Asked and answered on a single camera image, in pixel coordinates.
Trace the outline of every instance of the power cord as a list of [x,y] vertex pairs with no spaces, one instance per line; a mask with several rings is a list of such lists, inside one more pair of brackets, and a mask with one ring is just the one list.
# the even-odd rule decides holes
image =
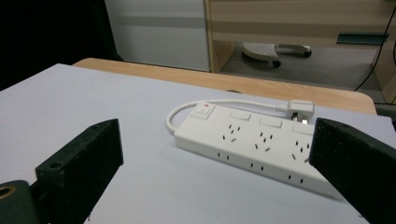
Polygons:
[[[393,12],[392,12],[392,15],[390,16],[387,28],[385,29],[384,36],[382,37],[381,47],[379,48],[379,52],[378,52],[378,55],[376,56],[376,60],[375,60],[372,70],[370,71],[369,75],[363,80],[363,82],[354,91],[357,91],[367,81],[367,79],[369,79],[370,75],[374,72],[376,64],[378,63],[379,56],[381,55],[382,47],[384,46],[385,38],[387,36],[388,29],[390,27],[390,23],[392,22],[393,16],[395,14],[395,10],[396,10],[396,6],[393,9]],[[395,48],[396,48],[396,42],[395,42],[395,47],[393,47],[393,61],[396,64],[395,55],[394,55]]]
[[288,102],[287,105],[270,105],[270,104],[264,104],[264,103],[257,103],[253,101],[245,101],[245,100],[205,100],[205,101],[195,101],[195,102],[190,102],[186,103],[184,105],[178,106],[176,109],[174,109],[169,115],[166,117],[166,127],[168,130],[173,134],[177,130],[177,127],[175,127],[172,124],[172,118],[181,110],[184,110],[186,108],[196,106],[200,103],[209,103],[209,104],[240,104],[240,105],[255,105],[259,107],[264,107],[264,108],[270,108],[274,109],[275,111],[282,111],[286,112],[286,117],[296,120],[296,121],[301,121],[302,123],[307,123],[309,119],[312,118],[312,116],[315,113],[315,105],[313,102],[309,101],[299,101],[299,100],[291,100]]
[[396,105],[394,105],[394,104],[392,104],[392,103],[377,103],[377,102],[374,102],[374,104],[375,104],[375,105],[393,105],[393,106],[396,106]]

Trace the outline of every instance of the white power strip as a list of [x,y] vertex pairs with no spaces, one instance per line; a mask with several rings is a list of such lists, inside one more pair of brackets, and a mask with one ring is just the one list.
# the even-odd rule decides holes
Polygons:
[[177,147],[343,200],[308,162],[315,126],[209,103],[175,131]]

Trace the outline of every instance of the power strip switch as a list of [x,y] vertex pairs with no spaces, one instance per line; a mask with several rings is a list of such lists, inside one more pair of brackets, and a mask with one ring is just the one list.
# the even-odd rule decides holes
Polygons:
[[177,147],[336,200],[344,197],[308,162],[314,125],[209,103],[175,131]]

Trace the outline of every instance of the screw hole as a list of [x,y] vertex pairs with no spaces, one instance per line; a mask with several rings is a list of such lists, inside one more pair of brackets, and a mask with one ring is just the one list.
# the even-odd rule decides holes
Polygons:
[[4,186],[0,188],[0,200],[8,197],[12,193],[14,193],[15,190],[16,190],[15,186]]
[[11,191],[11,189],[9,187],[1,188],[0,189],[0,197],[8,194],[10,191]]
[[56,169],[56,168],[59,168],[61,165],[62,165],[62,162],[61,162],[61,161],[56,161],[56,162],[54,162],[53,164],[51,164],[49,167],[50,167],[51,169]]

